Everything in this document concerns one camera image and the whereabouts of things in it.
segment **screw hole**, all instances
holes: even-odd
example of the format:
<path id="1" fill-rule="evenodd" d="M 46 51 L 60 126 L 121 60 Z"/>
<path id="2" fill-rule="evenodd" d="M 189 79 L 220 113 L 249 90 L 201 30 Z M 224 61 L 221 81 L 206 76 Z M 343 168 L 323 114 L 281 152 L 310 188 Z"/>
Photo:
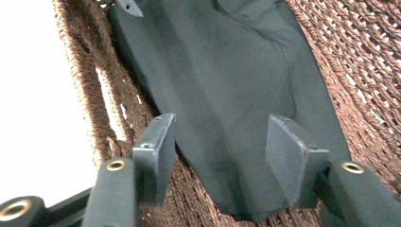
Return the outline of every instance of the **screw hole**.
<path id="1" fill-rule="evenodd" d="M 30 201 L 17 201 L 0 211 L 0 221 L 8 221 L 22 216 L 31 206 Z"/>
<path id="2" fill-rule="evenodd" d="M 343 163 L 342 168 L 344 168 L 348 172 L 352 172 L 352 173 L 356 173 L 356 174 L 361 174 L 364 171 L 361 166 L 358 166 L 353 163 Z"/>
<path id="3" fill-rule="evenodd" d="M 142 144 L 141 148 L 154 148 L 152 144 Z"/>
<path id="4" fill-rule="evenodd" d="M 117 171 L 125 167 L 123 161 L 114 161 L 106 166 L 109 171 Z"/>

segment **woven seagrass weave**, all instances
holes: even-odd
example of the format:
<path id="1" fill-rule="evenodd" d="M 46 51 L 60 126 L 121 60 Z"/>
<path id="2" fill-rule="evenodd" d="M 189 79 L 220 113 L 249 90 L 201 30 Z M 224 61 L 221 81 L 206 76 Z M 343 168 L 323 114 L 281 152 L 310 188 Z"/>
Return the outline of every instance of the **woven seagrass weave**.
<path id="1" fill-rule="evenodd" d="M 400 198 L 400 4 L 379 0 L 288 0 L 288 4 L 321 69 L 353 159 L 368 166 Z M 115 54 L 104 3 L 53 0 L 53 5 L 94 163 L 99 166 L 130 152 L 152 112 Z M 111 119 L 116 127 L 112 128 Z M 219 212 L 195 173 L 177 157 L 164 208 L 144 209 L 142 223 L 319 226 L 320 219 L 317 210 L 288 209 L 257 225 L 235 222 Z"/>

